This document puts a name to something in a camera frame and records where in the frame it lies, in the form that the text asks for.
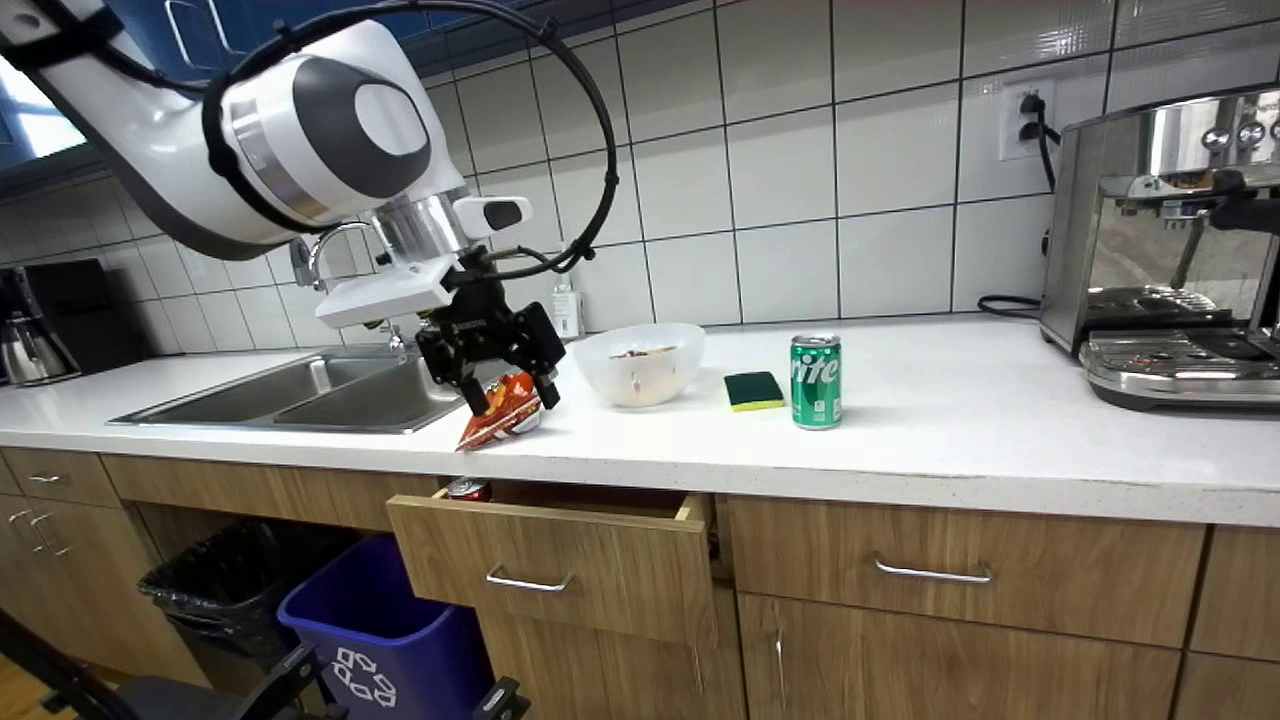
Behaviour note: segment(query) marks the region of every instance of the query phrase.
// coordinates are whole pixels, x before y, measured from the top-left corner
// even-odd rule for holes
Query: power outlet
[[[994,123],[994,156],[1000,161],[1014,161],[1014,156],[1032,156],[1032,152],[1039,152],[1035,145],[1022,145],[1018,141],[1018,126],[1026,123],[1026,117],[1022,117],[1022,97],[1039,97],[1044,99],[1044,123],[1050,123],[1050,107],[1054,107],[1054,99],[1050,99],[1050,81],[1032,81],[1032,84],[1007,84],[1005,90],[1000,90],[1000,123]]]

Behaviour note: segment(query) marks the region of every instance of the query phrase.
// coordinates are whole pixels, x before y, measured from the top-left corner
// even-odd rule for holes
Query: white bowl
[[[695,323],[632,323],[573,342],[573,355],[595,394],[643,406],[679,394],[695,380],[705,337]]]

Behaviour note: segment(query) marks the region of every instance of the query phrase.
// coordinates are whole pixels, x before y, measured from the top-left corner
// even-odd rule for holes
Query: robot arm
[[[255,52],[198,99],[135,71],[141,52],[102,0],[0,0],[0,38],[84,136],[115,152],[135,201],[180,245],[247,260],[301,233],[374,217],[397,268],[334,284],[318,321],[380,323],[416,310],[429,321],[419,350],[433,375],[462,388],[472,410],[482,410],[472,375],[480,361],[529,368],[543,403],[557,403],[565,342],[539,304],[502,304],[501,278],[529,273],[495,273],[482,246],[529,203],[468,194],[441,117],[389,28],[359,21],[315,38],[284,36],[284,52]],[[532,273],[587,260],[610,203],[610,126],[601,90],[584,89],[608,136],[602,194],[573,253]]]

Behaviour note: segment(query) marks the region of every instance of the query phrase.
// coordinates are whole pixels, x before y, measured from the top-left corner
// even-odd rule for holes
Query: green can
[[[801,427],[839,423],[839,337],[793,337],[793,419]]]

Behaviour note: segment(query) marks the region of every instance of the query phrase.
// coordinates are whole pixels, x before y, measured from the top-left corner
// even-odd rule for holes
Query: kitchen counter
[[[565,403],[547,423],[474,455],[450,450],[462,406],[406,436],[112,423],[301,350],[147,361],[5,388],[0,442],[1280,526],[1280,415],[1112,406],[1022,321],[839,323],[839,427],[729,410],[721,375],[769,368],[783,380],[793,331],[711,331],[701,385],[643,410],[602,406],[565,361]]]

